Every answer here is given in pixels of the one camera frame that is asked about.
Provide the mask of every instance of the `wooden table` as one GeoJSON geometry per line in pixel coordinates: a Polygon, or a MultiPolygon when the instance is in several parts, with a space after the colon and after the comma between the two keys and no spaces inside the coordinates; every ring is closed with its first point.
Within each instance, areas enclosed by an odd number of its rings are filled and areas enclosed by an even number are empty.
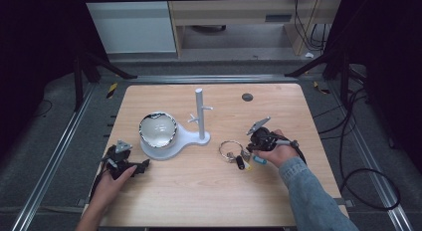
{"type": "Polygon", "coordinates": [[[188,146],[165,161],[152,160],[144,174],[131,178],[101,225],[114,227],[274,227],[294,226],[288,189],[277,168],[254,162],[251,171],[239,170],[219,154],[224,140],[244,146],[246,132],[267,116],[269,130],[280,128],[297,139],[309,168],[323,188],[340,197],[317,135],[302,89],[295,84],[132,86],[126,91],[107,147],[118,139],[131,143],[129,161],[148,157],[140,148],[138,126],[148,114],[167,112],[185,128],[197,131],[195,90],[203,89],[206,146],[188,146]],[[244,102],[242,95],[253,95],[244,102]]]}

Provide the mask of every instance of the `denim sleeve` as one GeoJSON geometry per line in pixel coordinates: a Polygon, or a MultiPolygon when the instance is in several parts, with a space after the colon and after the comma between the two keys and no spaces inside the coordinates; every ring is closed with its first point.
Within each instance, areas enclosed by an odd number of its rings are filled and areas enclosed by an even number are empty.
{"type": "Polygon", "coordinates": [[[357,230],[300,158],[286,161],[279,173],[289,188],[290,203],[300,231],[357,230]]]}

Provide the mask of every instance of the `metal ring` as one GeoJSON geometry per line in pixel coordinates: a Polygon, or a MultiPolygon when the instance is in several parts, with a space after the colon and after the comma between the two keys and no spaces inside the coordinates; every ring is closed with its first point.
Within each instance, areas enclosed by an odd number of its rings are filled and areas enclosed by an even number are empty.
{"type": "Polygon", "coordinates": [[[223,152],[221,152],[221,148],[223,147],[223,145],[225,143],[237,143],[237,144],[239,144],[240,152],[242,152],[242,150],[243,150],[243,145],[236,140],[226,140],[226,141],[221,142],[220,147],[218,147],[218,151],[220,152],[221,156],[225,157],[229,161],[235,160],[235,158],[228,157],[227,155],[223,154],[223,152]]]}

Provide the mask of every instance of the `human hand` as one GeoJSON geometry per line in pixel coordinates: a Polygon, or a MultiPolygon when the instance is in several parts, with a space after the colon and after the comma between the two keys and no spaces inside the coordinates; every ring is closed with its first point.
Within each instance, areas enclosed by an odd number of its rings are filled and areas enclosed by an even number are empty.
{"type": "MultiPolygon", "coordinates": [[[[284,136],[280,129],[275,130],[274,133],[284,136]]],[[[280,168],[288,159],[299,156],[294,148],[289,145],[281,144],[278,144],[271,151],[254,150],[254,154],[272,162],[277,168],[280,168]]]]}
{"type": "Polygon", "coordinates": [[[105,211],[106,208],[115,200],[118,192],[121,190],[126,181],[133,175],[137,166],[124,171],[124,173],[116,180],[114,180],[107,170],[103,173],[102,179],[96,188],[96,193],[90,202],[90,206],[94,206],[98,210],[105,211]]]}

